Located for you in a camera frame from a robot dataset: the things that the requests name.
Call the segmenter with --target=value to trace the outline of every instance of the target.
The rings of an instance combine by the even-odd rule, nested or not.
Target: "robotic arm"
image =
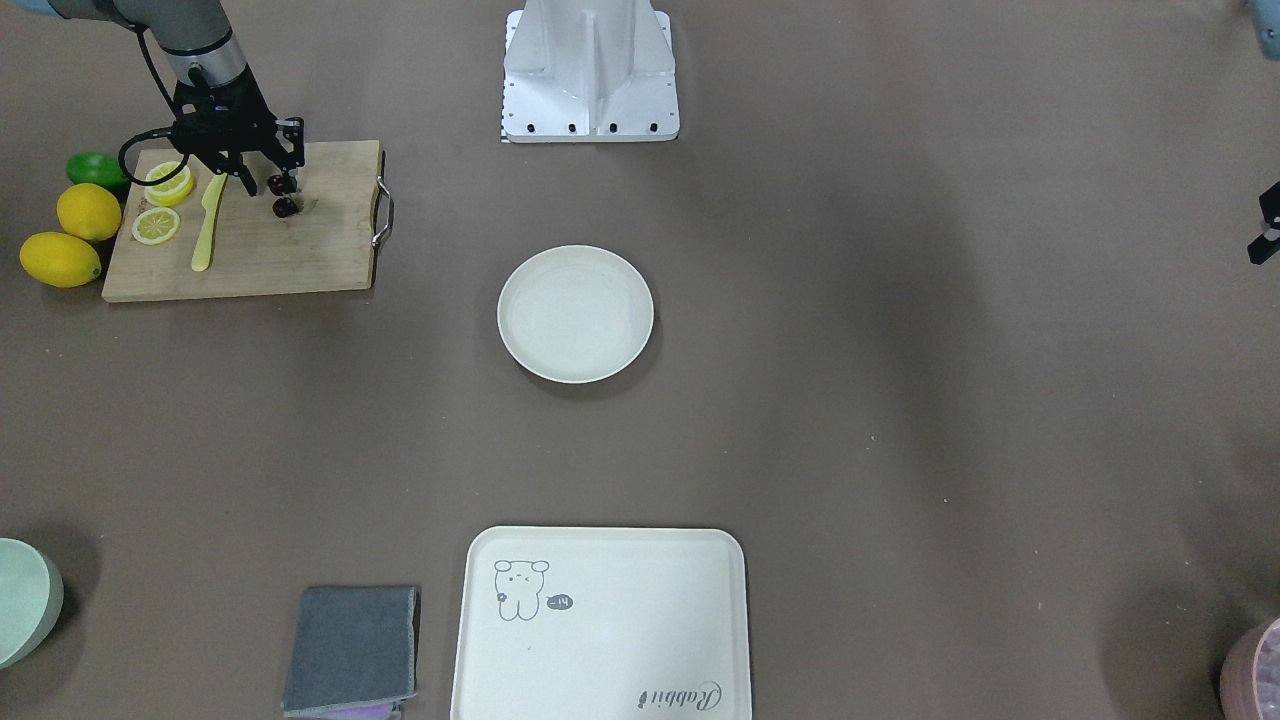
[[[173,124],[132,137],[120,147],[124,154],[145,140],[168,138],[183,154],[183,164],[195,155],[210,170],[241,179],[248,193],[257,195],[257,182],[244,165],[244,152],[261,152],[280,169],[268,186],[292,204],[297,192],[294,172],[305,164],[302,118],[276,119],[262,99],[253,72],[244,59],[227,13],[219,0],[17,0],[23,8],[63,18],[108,20],[138,36],[143,56],[165,101]],[[178,76],[170,97],[151,63],[142,33],[151,29],[169,67]],[[288,142],[289,147],[280,140]],[[159,184],[169,178],[138,184]],[[276,214],[280,214],[276,201]]]

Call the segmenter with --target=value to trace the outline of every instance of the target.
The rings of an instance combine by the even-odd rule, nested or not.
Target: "gray cloth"
[[[413,696],[417,588],[307,588],[298,603],[285,717]]]

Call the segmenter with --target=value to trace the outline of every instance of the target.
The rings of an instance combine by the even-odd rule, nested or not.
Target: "knife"
[[[205,208],[205,223],[200,225],[196,252],[191,256],[191,269],[197,273],[209,269],[209,260],[214,254],[214,225],[218,224],[218,204],[223,200],[224,184],[227,184],[225,174],[214,176],[205,188],[205,196],[200,199],[200,205]]]

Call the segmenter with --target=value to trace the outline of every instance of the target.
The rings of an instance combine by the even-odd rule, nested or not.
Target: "wooden cutting board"
[[[143,150],[134,174],[178,160],[173,150]],[[133,220],[152,205],[145,188],[132,186],[124,222],[115,240],[102,287],[108,302],[189,300],[334,290],[367,290],[374,278],[374,213],[381,143],[308,142],[307,164],[298,170],[302,213],[280,219],[255,172],[259,195],[250,197],[236,178],[227,179],[214,232],[209,269],[191,269],[191,254],[205,219],[200,200],[214,174],[196,158],[196,187],[174,205],[182,218],[178,234],[161,245],[133,240]]]

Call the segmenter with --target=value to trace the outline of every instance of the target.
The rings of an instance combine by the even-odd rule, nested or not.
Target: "cartoon bear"
[[[532,620],[538,615],[538,593],[543,592],[543,575],[550,562],[536,560],[499,560],[493,564],[498,571],[494,587],[498,591],[498,615],[503,620]]]

